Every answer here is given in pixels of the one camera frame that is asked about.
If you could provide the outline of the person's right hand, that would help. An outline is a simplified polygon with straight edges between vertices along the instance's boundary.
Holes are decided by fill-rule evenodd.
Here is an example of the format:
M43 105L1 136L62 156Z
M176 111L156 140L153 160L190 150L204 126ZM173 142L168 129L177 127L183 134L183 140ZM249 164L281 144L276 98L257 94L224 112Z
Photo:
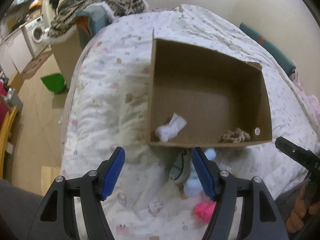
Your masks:
M307 184L300 189L300 194L296 199L295 207L291 211L290 217L287 219L285 226L289 233L296 233L302 230L304 226L303 218L308 213L314 216L319 211L319 202L312 204L308 209L304 201Z

